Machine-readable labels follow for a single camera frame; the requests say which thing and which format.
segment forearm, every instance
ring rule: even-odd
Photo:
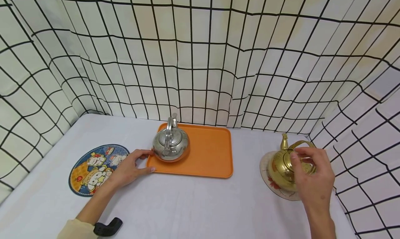
[[[97,223],[117,189],[118,188],[113,185],[113,183],[109,181],[104,182],[104,184],[97,189],[93,197],[90,198],[89,202],[87,202],[81,212],[76,216],[76,219],[92,225]]]
[[[329,211],[306,210],[312,239],[336,239],[335,223]]]

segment white tablecloth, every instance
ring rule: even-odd
[[[56,238],[89,200],[68,186],[71,168],[103,144],[150,149],[162,121],[88,114],[80,118],[0,206],[0,238]],[[234,173],[229,179],[153,173],[120,190],[100,222],[119,217],[112,238],[310,238],[301,202],[284,200],[265,185],[261,157],[278,150],[281,134],[231,129]],[[305,139],[289,134],[289,143]],[[332,197],[337,238],[355,238]]]

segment right hand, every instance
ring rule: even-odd
[[[153,173],[156,169],[154,167],[137,168],[136,160],[138,158],[145,159],[149,155],[153,155],[151,150],[134,150],[129,154],[119,165],[118,168],[111,174],[110,178],[105,182],[113,184],[117,189],[132,183],[139,176]]]
[[[315,174],[309,176],[304,172],[300,163],[300,158],[303,157],[312,158],[317,168]],[[326,151],[311,147],[298,147],[295,148],[295,152],[292,152],[290,159],[297,190],[306,212],[329,214],[335,174]]]

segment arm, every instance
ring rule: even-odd
[[[335,175],[326,151],[300,147],[295,152],[291,154],[295,183],[307,213],[311,238],[335,239],[335,224],[329,212]],[[304,157],[312,158],[316,165],[317,172],[312,176],[303,171],[300,159]]]
[[[94,224],[97,223],[111,198],[121,187],[132,183],[139,176],[147,175],[155,171],[155,168],[136,168],[136,160],[144,159],[152,155],[150,150],[135,150],[119,164],[118,168],[104,182],[90,198],[89,202],[76,216],[69,220],[58,234],[58,239],[92,239],[97,238],[93,233]]]
[[[307,209],[308,223],[310,224],[312,239],[335,239],[335,224],[328,212],[315,212],[312,209]]]

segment silver teapot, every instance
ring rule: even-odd
[[[177,127],[176,113],[168,118],[167,128],[156,134],[152,150],[164,162],[176,162],[189,154],[189,137],[184,130]]]

